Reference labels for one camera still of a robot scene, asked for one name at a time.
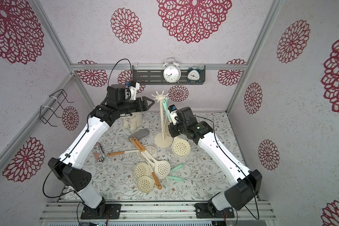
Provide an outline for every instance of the metal slat base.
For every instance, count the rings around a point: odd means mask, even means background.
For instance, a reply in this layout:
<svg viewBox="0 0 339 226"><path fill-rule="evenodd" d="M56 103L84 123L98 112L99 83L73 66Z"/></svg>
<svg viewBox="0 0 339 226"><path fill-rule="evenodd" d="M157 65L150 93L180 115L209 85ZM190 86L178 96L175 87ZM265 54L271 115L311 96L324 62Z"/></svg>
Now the metal slat base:
<svg viewBox="0 0 339 226"><path fill-rule="evenodd" d="M207 203L205 201L122 201L107 202L107 204L121 204L119 219L113 219L112 222L118 221L223 221L223 218L204 218L197 219L196 203ZM268 201L258 201L260 220L276 220L275 214ZM48 202L39 222L74 222L77 220L78 202ZM249 210L256 212L254 201L247 204ZM83 205L78 208L78 215L81 214ZM255 220L248 210L243 208L238 211L239 221ZM88 222L88 220L79 219L80 222ZM95 220L96 222L105 222L103 220Z"/></svg>

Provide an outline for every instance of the patterned wallpaper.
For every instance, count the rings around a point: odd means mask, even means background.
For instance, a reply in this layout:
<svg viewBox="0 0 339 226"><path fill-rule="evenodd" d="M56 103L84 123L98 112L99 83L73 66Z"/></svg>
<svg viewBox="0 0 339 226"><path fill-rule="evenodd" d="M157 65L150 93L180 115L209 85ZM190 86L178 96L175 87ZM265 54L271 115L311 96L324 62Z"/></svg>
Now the patterned wallpaper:
<svg viewBox="0 0 339 226"><path fill-rule="evenodd" d="M73 63L245 64L272 0L250 1L42 1L45 12ZM109 71L80 71L95 104L103 101ZM142 85L139 96L169 92L172 101L194 111L224 111L241 71L206 71L204 85ZM110 84L125 84L127 70Z"/></svg>
<svg viewBox="0 0 339 226"><path fill-rule="evenodd" d="M281 225L339 226L339 1L286 1L230 114Z"/></svg>
<svg viewBox="0 0 339 226"><path fill-rule="evenodd" d="M0 152L67 75L27 1L0 1ZM34 225L52 201L41 192L47 162L71 144L89 111L73 82L66 92L74 102L64 102L61 118L50 119L57 127L39 124L2 169L0 224ZM55 195L62 187L52 175L45 189Z"/></svg>
<svg viewBox="0 0 339 226"><path fill-rule="evenodd" d="M11 157L0 174L0 225L35 225L45 204L55 199L46 198L41 189L50 171L48 162L69 147L86 124L89 113L76 84L65 88L68 100L59 107L58 116L48 123L40 123ZM63 183L51 174L45 183L45 192L57 196Z"/></svg>

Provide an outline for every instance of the cream slotted spoon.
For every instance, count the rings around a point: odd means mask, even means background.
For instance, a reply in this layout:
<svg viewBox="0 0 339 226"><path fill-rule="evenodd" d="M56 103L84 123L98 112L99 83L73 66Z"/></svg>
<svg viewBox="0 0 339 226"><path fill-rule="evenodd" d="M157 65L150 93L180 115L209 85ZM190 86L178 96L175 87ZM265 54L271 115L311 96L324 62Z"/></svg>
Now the cream slotted spoon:
<svg viewBox="0 0 339 226"><path fill-rule="evenodd" d="M162 161L158 161L156 160L155 158L153 158L149 153L148 151L146 151L145 147L143 147L143 145L136 139L134 138L135 142L139 145L139 147L144 150L142 153L145 154L145 158L148 162L148 164L150 164L151 166L154 165L154 173L156 174L156 176L159 178L159 179L163 179L165 178L169 173L170 173L170 170L171 170L171 166L170 164L168 163L168 161L166 160L162 160Z"/></svg>

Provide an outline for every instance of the orange handle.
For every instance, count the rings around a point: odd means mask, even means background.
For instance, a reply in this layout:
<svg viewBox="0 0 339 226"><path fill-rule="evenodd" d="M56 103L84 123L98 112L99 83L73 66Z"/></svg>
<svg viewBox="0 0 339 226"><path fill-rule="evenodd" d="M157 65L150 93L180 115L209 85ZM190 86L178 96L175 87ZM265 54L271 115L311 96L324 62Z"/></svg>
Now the orange handle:
<svg viewBox="0 0 339 226"><path fill-rule="evenodd" d="M109 152L107 156L116 156L116 155L121 155L124 154L124 151L117 151L117 152Z"/></svg>
<svg viewBox="0 0 339 226"><path fill-rule="evenodd" d="M156 177L156 174L154 172L152 172L152 176L154 178L154 182L156 182L156 185L157 185L157 188L158 190L161 190L162 189L162 185L161 183L159 182L158 178Z"/></svg>
<svg viewBox="0 0 339 226"><path fill-rule="evenodd" d="M146 148L143 147L143 145L140 143L140 141L139 141L137 138L134 137L133 139L134 139L134 141L138 144L138 146L140 146L140 148L141 148L143 151L146 150Z"/></svg>
<svg viewBox="0 0 339 226"><path fill-rule="evenodd" d="M143 151L142 148L137 144L137 142L136 142L136 140L135 140L134 138L131 137L129 140L136 146L136 148L138 149L138 151L140 151L140 152Z"/></svg>

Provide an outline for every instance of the black mounting plate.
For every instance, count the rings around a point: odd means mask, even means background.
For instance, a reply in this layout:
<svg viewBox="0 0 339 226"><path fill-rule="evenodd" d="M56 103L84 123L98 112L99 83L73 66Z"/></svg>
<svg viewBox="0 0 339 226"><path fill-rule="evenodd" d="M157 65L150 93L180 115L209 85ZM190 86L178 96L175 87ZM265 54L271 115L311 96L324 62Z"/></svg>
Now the black mounting plate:
<svg viewBox="0 0 339 226"><path fill-rule="evenodd" d="M194 204L196 208L196 217L199 219L203 218L223 218L223 213L226 213L226 218L235 218L234 210L232 207L226 208L224 210L218 211L215 216L212 216L208 211L207 203L196 203Z"/></svg>
<svg viewBox="0 0 339 226"><path fill-rule="evenodd" d="M101 218L96 218L91 216L90 211L86 211L82 213L80 219L107 219L108 218L108 210L109 210L109 219L119 219L119 214L121 213L121 204L105 204L105 214Z"/></svg>

